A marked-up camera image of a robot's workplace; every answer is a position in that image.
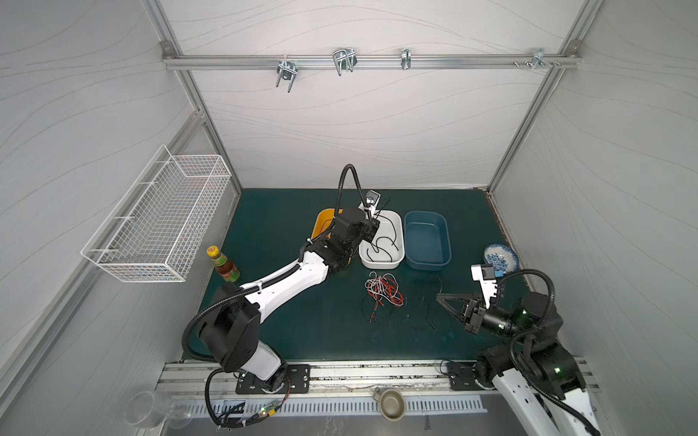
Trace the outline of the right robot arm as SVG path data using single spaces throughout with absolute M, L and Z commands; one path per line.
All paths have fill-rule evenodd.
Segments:
M 485 307 L 470 294 L 439 294 L 436 301 L 469 334 L 488 331 L 504 341 L 474 363 L 448 363 L 452 390 L 474 384 L 499 392 L 529 435 L 601 433 L 582 371 L 557 339 L 562 317 L 553 309 L 542 319 L 547 296 L 529 292 L 512 311 Z

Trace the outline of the white plastic tray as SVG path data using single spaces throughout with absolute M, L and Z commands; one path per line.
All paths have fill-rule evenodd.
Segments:
M 377 216 L 380 227 L 372 243 L 362 242 L 358 249 L 361 263 L 370 270 L 394 270 L 405 259 L 402 217 L 394 211 Z

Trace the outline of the blue plastic tray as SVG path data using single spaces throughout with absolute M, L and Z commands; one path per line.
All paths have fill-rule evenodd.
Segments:
M 438 272 L 452 259 L 447 221 L 436 212 L 411 211 L 404 218 L 405 261 L 418 271 Z

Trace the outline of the blue white ceramic bowl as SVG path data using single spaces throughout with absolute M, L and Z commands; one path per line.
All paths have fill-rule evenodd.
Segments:
M 484 259 L 488 265 L 492 265 L 499 276 L 517 272 L 520 269 L 520 261 L 517 254 L 508 245 L 493 243 L 484 250 Z

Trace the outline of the sauce bottle yellow cap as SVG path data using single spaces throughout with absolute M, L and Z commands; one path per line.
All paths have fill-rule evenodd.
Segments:
M 232 261 L 230 261 L 225 254 L 223 254 L 220 249 L 212 245 L 210 246 L 207 250 L 206 253 L 208 257 L 211 259 L 214 268 L 216 269 L 216 272 L 226 281 L 229 283 L 236 283 L 240 279 L 240 272 L 234 265 Z

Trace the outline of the small metal bracket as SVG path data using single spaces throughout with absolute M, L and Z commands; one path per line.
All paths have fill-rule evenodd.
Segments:
M 405 48 L 401 52 L 401 69 L 409 70 L 412 65 L 412 52 L 409 48 Z

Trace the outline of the horizontal metal rail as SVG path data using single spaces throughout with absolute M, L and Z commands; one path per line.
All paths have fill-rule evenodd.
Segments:
M 519 69 L 514 61 L 523 63 L 533 54 L 416 54 L 412 52 L 412 70 L 442 69 Z M 560 68 L 576 68 L 582 63 L 580 56 L 545 54 L 549 61 L 562 64 Z M 357 54 L 356 70 L 402 70 L 399 54 Z M 176 56 L 164 61 L 168 70 L 182 71 L 274 71 L 282 60 L 296 64 L 299 71 L 334 70 L 330 54 L 297 54 L 292 56 Z

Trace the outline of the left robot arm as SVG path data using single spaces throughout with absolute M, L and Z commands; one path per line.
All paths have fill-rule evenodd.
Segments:
M 226 374 L 249 372 L 265 390 L 277 391 L 285 382 L 287 362 L 260 341 L 261 324 L 301 292 L 350 265 L 359 245 L 371 242 L 379 229 L 375 213 L 375 206 L 338 210 L 325 232 L 307 240 L 297 260 L 254 282 L 221 285 L 212 303 L 185 327 L 184 353 L 216 363 Z

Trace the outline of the clear glass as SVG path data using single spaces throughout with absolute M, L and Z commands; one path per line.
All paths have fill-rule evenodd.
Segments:
M 125 421 L 136 428 L 154 429 L 165 424 L 180 430 L 193 421 L 184 405 L 177 404 L 166 392 L 144 391 L 134 395 L 124 411 Z

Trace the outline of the left metal u-bolt clamp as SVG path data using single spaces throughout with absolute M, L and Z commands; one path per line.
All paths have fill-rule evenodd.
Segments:
M 282 60 L 278 63 L 276 72 L 276 87 L 280 87 L 282 82 L 287 82 L 287 92 L 290 93 L 298 74 L 296 64 L 289 60 Z

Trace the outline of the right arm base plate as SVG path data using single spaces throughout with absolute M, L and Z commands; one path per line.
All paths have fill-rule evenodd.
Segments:
M 474 377 L 474 362 L 445 361 L 441 371 L 447 377 L 452 391 L 475 392 L 482 390 Z

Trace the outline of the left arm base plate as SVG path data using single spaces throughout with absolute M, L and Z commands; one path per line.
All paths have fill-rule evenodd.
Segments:
M 308 364 L 282 363 L 267 380 L 258 378 L 252 372 L 243 372 L 238 377 L 236 394 L 308 393 L 310 370 Z

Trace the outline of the middle metal u-bolt clamp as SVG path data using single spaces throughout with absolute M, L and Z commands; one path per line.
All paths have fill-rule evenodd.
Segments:
M 333 52 L 332 60 L 338 76 L 343 72 L 354 72 L 357 64 L 356 51 L 353 48 L 341 48 Z

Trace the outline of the right metal hook bracket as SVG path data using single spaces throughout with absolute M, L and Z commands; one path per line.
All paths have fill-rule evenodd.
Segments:
M 545 57 L 545 50 L 543 50 L 543 48 L 534 52 L 534 54 L 529 60 L 523 63 L 514 61 L 512 65 L 519 69 L 528 69 L 531 71 L 536 69 L 553 70 L 558 69 L 562 66 L 560 62 L 547 60 Z

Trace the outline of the metal u-bolt clamp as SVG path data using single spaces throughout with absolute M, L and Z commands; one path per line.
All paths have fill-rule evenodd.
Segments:
M 287 82 L 287 92 L 290 93 L 298 74 L 296 64 L 289 60 L 282 60 L 278 63 L 276 72 L 276 87 L 280 87 L 282 82 Z
M 356 51 L 353 48 L 341 48 L 333 52 L 332 60 L 338 76 L 343 72 L 354 72 L 357 64 Z

